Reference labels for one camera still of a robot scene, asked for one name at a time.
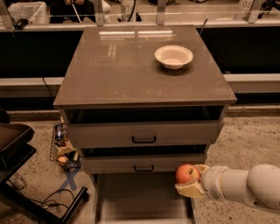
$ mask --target cabinet top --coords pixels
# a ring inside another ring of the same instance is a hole
[[[168,45],[188,48],[192,61],[179,70],[164,68],[154,53]],[[203,106],[235,100],[194,26],[103,26],[84,30],[54,107]]]

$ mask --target cabinet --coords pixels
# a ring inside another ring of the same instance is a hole
[[[166,45],[192,62],[165,69],[154,52]],[[235,100],[194,26],[104,26],[83,32],[54,107],[92,177],[170,175],[204,163]]]

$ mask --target apple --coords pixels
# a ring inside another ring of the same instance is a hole
[[[197,179],[200,182],[200,170],[192,164],[182,164],[176,170],[176,183],[185,184],[192,179]]]

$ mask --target speckled floor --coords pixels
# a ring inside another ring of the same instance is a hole
[[[44,200],[49,194],[65,186],[73,194],[82,186],[88,188],[89,202],[82,203],[69,223],[93,223],[93,198],[95,189],[90,178],[79,170],[73,177],[72,185],[64,185],[67,180],[64,170],[50,161],[53,125],[58,121],[57,113],[10,113],[14,123],[26,123],[35,130],[30,145],[37,153],[22,166],[19,173],[26,179],[27,187],[22,193],[36,200]],[[280,166],[280,106],[232,107],[225,117],[225,126],[216,144],[209,151],[207,165],[226,165],[233,169],[250,169],[254,165],[271,164]],[[55,194],[54,199],[69,204],[68,192]],[[58,213],[55,208],[49,211]],[[196,223],[222,224],[275,224],[280,216],[256,211],[235,202],[214,202],[208,198],[194,201]],[[0,196],[0,223],[39,223],[32,214]]]

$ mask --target drawer front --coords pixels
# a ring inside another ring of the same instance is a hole
[[[164,157],[82,157],[80,161],[87,174],[174,172],[183,163],[203,164],[205,155],[201,153]]]
[[[147,122],[66,125],[76,148],[136,147],[175,144],[212,144],[223,122]]]

